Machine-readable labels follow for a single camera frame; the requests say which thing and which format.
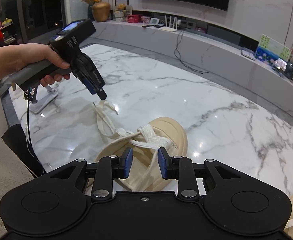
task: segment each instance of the framed picture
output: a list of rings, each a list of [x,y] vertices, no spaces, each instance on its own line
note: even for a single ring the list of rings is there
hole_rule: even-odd
[[[274,67],[277,66],[279,59],[287,63],[290,54],[291,49],[267,35],[262,34],[255,53],[255,58]]]
[[[125,5],[129,5],[129,0],[115,0],[115,5],[118,5],[120,3],[123,3]]]

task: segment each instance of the gift box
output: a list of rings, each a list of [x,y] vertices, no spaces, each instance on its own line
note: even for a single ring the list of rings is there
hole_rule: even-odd
[[[138,14],[129,15],[128,22],[129,23],[138,23],[139,22],[139,15]]]
[[[150,17],[149,16],[141,16],[141,21],[142,23],[145,23],[145,24],[149,24],[150,23]]]
[[[138,14],[138,15],[139,15],[139,23],[141,23],[143,15],[142,14]]]

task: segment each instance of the marble table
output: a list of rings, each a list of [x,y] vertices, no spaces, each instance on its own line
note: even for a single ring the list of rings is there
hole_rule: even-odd
[[[136,129],[168,116],[187,132],[187,157],[212,158],[293,194],[293,127],[248,99],[200,76],[163,62],[103,45],[82,49],[104,77],[108,111],[116,127]],[[30,114],[34,151],[46,171],[72,160],[94,162],[109,142],[101,138],[91,95],[74,76],[53,85],[59,95]],[[27,102],[20,89],[10,96],[25,126]],[[39,94],[46,93],[44,88]],[[199,190],[204,194],[201,179]],[[177,189],[172,181],[165,190]]]

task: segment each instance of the cable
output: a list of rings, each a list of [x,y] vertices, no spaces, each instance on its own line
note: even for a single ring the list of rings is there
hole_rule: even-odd
[[[29,151],[29,153],[31,154],[31,156],[42,166],[42,164],[40,163],[40,161],[32,154],[32,152],[30,151],[29,149],[29,144],[31,146],[31,148],[33,149],[33,146],[32,146],[32,141],[31,141],[31,134],[30,134],[30,95],[31,95],[31,91],[32,89],[29,89],[28,90],[28,99],[27,99],[27,113],[26,113],[26,129],[27,129],[27,135],[25,136],[26,138],[26,147]]]
[[[200,70],[197,70],[197,69],[194,69],[194,68],[190,67],[189,65],[185,64],[184,61],[181,59],[181,54],[180,54],[180,52],[178,50],[178,47],[179,47],[179,45],[180,45],[180,43],[182,41],[183,34],[184,34],[185,30],[186,29],[181,30],[179,32],[178,36],[177,36],[177,44],[176,44],[175,50],[174,50],[175,57],[181,62],[182,65],[184,65],[184,67],[189,68],[194,72],[197,72],[197,73],[200,73],[200,74],[208,73],[208,71],[200,71]]]
[[[26,166],[25,165],[25,163],[23,163],[24,164],[24,166],[29,170],[29,172],[34,176],[34,177],[36,177],[36,178],[38,178],[38,176],[28,167],[28,166]]]

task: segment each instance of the marble wall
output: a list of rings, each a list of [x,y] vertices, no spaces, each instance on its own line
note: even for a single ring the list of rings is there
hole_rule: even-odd
[[[114,0],[103,1],[114,4]],[[227,12],[171,0],[130,0],[130,5],[134,10],[173,13],[205,20],[255,40],[259,40],[264,33],[288,47],[293,44],[293,0],[230,0]]]

